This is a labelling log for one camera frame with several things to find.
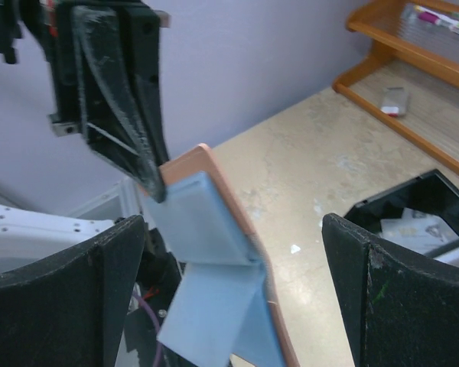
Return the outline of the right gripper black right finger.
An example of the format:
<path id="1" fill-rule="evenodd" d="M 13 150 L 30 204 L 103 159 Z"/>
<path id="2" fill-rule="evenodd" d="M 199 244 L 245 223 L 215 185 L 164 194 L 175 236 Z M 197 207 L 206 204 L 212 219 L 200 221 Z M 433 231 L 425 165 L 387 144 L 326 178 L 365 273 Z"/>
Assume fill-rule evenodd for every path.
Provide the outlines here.
<path id="1" fill-rule="evenodd" d="M 322 237 L 356 366 L 459 366 L 459 268 L 335 213 Z"/>

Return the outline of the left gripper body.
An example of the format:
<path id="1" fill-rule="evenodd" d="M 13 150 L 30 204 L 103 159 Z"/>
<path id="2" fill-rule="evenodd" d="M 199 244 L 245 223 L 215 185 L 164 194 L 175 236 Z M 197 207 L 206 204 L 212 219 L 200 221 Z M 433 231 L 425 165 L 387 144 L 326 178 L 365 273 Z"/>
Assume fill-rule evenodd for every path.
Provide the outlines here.
<path id="1" fill-rule="evenodd" d="M 54 82 L 57 112 L 51 115 L 51 124 L 58 130 L 59 135 L 70 134 L 80 128 L 80 100 L 77 88 L 80 86 L 80 72 L 77 66 L 75 46 L 80 43 L 80 32 L 73 13 L 84 8 L 111 10 L 118 21 L 119 43 L 114 44 L 100 36 L 99 42 L 103 51 L 118 50 L 121 61 L 128 77 L 132 92 L 127 66 L 124 56 L 124 41 L 121 35 L 121 17 L 119 10 L 129 3 L 144 3 L 142 1 L 46 1 L 45 2 L 45 31 L 48 35 L 45 41 L 45 55 L 50 63 L 52 80 Z M 170 26 L 170 15 L 165 11 L 154 10 L 161 19 L 161 28 Z"/>

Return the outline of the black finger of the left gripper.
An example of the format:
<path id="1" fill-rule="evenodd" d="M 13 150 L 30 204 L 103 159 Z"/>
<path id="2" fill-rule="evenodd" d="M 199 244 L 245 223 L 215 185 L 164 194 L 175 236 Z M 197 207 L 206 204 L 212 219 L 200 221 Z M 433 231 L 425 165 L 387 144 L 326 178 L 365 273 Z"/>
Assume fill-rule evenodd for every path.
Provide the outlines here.
<path id="1" fill-rule="evenodd" d="M 166 186 L 141 113 L 129 87 L 118 50 L 103 51 L 99 37 L 119 43 L 111 10 L 84 8 L 73 13 L 80 43 L 75 46 L 80 72 L 80 124 L 89 147 L 130 176 L 158 203 Z"/>

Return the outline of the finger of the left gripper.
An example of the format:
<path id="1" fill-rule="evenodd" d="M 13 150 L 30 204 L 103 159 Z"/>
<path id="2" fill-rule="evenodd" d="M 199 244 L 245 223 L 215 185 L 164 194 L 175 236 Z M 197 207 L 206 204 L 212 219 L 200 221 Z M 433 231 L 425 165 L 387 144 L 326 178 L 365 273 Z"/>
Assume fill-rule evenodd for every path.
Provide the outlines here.
<path id="1" fill-rule="evenodd" d="M 119 10 L 124 56 L 138 107 L 153 147 L 155 161 L 169 160 L 164 140 L 159 83 L 161 19 L 144 3 L 129 3 Z"/>

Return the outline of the pink leather card holder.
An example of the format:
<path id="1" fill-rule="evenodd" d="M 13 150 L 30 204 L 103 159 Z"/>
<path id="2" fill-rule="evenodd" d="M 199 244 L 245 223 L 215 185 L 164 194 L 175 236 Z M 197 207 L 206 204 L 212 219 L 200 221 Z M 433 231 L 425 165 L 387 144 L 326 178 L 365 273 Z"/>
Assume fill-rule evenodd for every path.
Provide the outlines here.
<path id="1" fill-rule="evenodd" d="M 255 366 L 296 366 L 272 266 L 252 221 L 200 144 L 163 164 L 162 203 L 145 203 L 184 273 L 158 341 L 198 366 L 238 356 Z"/>

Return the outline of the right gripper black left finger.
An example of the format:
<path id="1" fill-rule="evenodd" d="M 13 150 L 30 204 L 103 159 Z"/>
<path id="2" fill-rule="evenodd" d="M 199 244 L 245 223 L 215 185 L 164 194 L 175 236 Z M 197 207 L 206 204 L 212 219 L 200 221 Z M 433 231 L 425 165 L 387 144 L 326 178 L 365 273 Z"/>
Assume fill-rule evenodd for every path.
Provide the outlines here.
<path id="1" fill-rule="evenodd" d="M 0 366 L 113 366 L 145 244 L 131 216 L 0 274 Z"/>

